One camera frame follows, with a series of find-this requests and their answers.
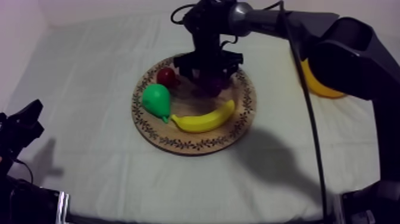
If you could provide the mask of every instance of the yellow object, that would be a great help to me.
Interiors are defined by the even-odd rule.
[[[326,98],[340,98],[344,97],[345,94],[338,92],[336,90],[330,89],[320,83],[313,75],[310,66],[308,64],[308,59],[301,62],[301,67],[303,68],[305,81],[307,82],[310,91],[320,97]]]
[[[230,100],[213,112],[202,116],[177,117],[171,119],[185,132],[201,133],[214,130],[223,125],[235,112],[235,102]]]

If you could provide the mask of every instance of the red apple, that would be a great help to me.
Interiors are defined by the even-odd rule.
[[[167,88],[173,88],[177,85],[175,71],[169,67],[161,69],[157,73],[157,83]]]

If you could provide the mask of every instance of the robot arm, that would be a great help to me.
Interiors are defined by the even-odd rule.
[[[308,59],[319,82],[345,94],[372,100],[381,179],[400,181],[400,141],[397,141],[400,136],[400,67],[369,25],[354,18],[339,18],[334,13],[253,10],[246,2],[236,0],[200,0],[183,17],[181,24],[193,35],[196,50],[195,57],[190,60],[202,64],[191,67],[190,61],[185,61],[186,67],[182,69],[180,57],[175,64],[187,76],[191,69],[204,73],[214,69],[215,77],[226,64],[234,73],[238,64],[243,63],[241,54],[229,52],[235,57],[225,57],[223,63],[219,60],[208,63],[210,55],[227,55],[219,47],[219,35],[244,37],[258,32],[287,39],[284,17],[294,38],[293,47],[300,60]],[[218,77],[228,79],[230,75]]]

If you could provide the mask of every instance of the white wall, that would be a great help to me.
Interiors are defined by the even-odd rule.
[[[4,111],[47,22],[38,0],[0,0],[0,111]]]
[[[254,8],[266,7],[277,0],[247,0]],[[100,17],[111,17],[149,10],[169,11],[198,0],[40,0],[43,12],[54,26],[62,26]],[[285,0],[286,8],[303,11],[328,11],[353,16],[378,32],[400,37],[399,0]]]

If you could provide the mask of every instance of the pear stem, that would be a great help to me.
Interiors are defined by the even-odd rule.
[[[164,121],[164,123],[168,123],[168,118],[167,117],[162,117],[162,120]]]

